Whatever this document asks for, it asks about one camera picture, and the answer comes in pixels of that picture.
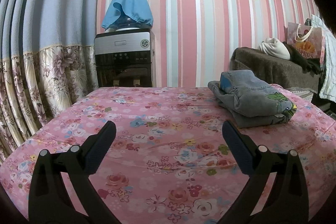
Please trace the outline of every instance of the blue gripper pad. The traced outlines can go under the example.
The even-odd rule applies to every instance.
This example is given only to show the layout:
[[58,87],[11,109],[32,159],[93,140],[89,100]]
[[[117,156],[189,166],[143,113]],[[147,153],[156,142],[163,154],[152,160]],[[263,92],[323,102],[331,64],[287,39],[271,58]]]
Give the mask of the blue gripper pad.
[[222,134],[241,172],[253,175],[256,144],[250,137],[241,134],[229,121],[223,123]]
[[117,129],[114,122],[107,121],[97,135],[90,136],[95,138],[95,142],[85,155],[84,173],[92,175],[97,172],[103,158],[116,137],[116,133]]

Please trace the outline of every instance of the curtain fold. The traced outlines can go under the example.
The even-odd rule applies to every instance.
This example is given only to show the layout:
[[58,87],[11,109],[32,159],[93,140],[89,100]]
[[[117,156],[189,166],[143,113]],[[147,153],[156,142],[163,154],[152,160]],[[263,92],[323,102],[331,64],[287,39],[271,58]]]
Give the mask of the curtain fold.
[[0,164],[98,87],[96,0],[0,0]]

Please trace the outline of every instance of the brown blanket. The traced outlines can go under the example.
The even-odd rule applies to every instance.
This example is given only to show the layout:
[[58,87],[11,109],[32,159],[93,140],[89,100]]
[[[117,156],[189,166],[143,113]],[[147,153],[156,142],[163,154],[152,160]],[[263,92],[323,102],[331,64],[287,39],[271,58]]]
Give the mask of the brown blanket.
[[302,67],[289,60],[273,57],[248,47],[237,48],[232,54],[230,70],[249,69],[268,84],[284,89],[300,87],[317,93],[319,76],[303,73]]

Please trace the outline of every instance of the white garment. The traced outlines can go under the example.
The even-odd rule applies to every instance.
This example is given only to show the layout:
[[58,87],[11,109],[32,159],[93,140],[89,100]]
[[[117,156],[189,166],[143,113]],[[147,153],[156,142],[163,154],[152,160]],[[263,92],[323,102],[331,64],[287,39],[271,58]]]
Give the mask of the white garment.
[[320,97],[336,102],[336,38],[317,16],[311,16],[311,25],[321,27],[325,33],[325,80]]
[[259,44],[259,50],[271,56],[290,60],[289,51],[286,46],[276,38],[266,38],[265,42]]

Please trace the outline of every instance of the silver screw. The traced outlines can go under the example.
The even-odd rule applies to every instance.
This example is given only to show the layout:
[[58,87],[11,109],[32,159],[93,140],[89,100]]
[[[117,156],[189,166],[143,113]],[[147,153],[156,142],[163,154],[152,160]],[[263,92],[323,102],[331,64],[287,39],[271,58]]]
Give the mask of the silver screw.
[[259,149],[260,152],[266,152],[267,151],[267,147],[264,146],[264,145],[259,145],[258,149]]
[[79,150],[79,146],[78,145],[71,146],[71,148],[70,148],[71,152],[77,152],[78,150]]
[[290,154],[293,156],[293,157],[296,157],[297,156],[297,152],[295,150],[291,150],[290,151]]
[[47,150],[47,149],[43,149],[43,150],[40,152],[40,155],[41,155],[41,156],[45,156],[47,153],[48,153],[48,150]]

